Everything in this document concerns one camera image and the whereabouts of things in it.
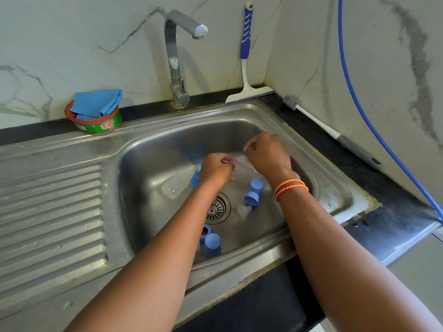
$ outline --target black granite countertop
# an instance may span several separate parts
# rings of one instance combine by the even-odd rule
[[[191,97],[188,108],[224,102],[240,89]],[[362,246],[389,265],[428,234],[436,215],[384,174],[342,148],[299,111],[287,108],[277,94],[260,97],[282,120],[312,144],[382,205],[345,227]],[[172,112],[169,101],[122,108],[123,122]],[[76,130],[67,119],[0,130],[0,145]],[[306,331],[324,318],[296,256],[244,289],[180,326],[176,331]]]

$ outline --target faucet spout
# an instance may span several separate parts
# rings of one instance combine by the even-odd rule
[[[171,10],[163,15],[165,17],[165,42],[166,53],[168,55],[169,71],[171,73],[171,83],[169,87],[174,97],[173,104],[177,108],[185,108],[189,103],[189,95],[185,91],[184,80],[180,74],[179,54],[177,51],[177,25],[192,35],[192,38],[199,39],[209,34],[208,28],[198,23],[181,11]]]

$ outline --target blue hose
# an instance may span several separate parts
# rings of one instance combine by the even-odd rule
[[[368,125],[371,132],[374,134],[374,136],[378,139],[380,144],[385,148],[385,150],[388,152],[389,155],[393,158],[393,160],[398,164],[398,166],[403,170],[404,173],[407,174],[407,176],[413,181],[413,183],[418,187],[420,192],[426,197],[426,199],[429,201],[429,203],[435,208],[437,213],[439,214],[440,220],[443,221],[443,212],[440,208],[440,206],[436,203],[436,201],[432,198],[432,196],[426,191],[424,186],[420,184],[417,178],[414,177],[413,173],[406,167],[406,165],[403,164],[401,159],[398,158],[398,156],[392,151],[392,149],[387,145],[385,140],[380,136],[380,134],[377,132],[371,121],[369,120],[366,113],[363,111],[362,106],[360,105],[360,102],[357,99],[357,95],[355,94],[354,88],[351,83],[351,79],[349,77],[348,68],[346,66],[346,59],[345,59],[345,50],[343,48],[343,23],[342,23],[342,17],[343,17],[343,0],[338,0],[338,45],[340,47],[340,59],[341,59],[341,66],[343,67],[343,73],[345,74],[346,83],[348,84],[349,93],[351,94],[352,100],[354,101],[354,104],[357,107],[358,112],[362,116],[363,120]]]

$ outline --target blue cleaning cloth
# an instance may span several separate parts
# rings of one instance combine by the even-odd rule
[[[94,119],[101,118],[114,111],[122,95],[120,89],[80,92],[75,95],[70,111],[81,116],[91,116]]]
[[[93,116],[89,116],[89,115],[77,114],[76,119],[77,120],[95,120],[96,118]]]

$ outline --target sink drain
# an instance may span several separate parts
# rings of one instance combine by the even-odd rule
[[[231,213],[231,201],[224,193],[219,193],[206,214],[206,223],[214,225],[221,223]]]

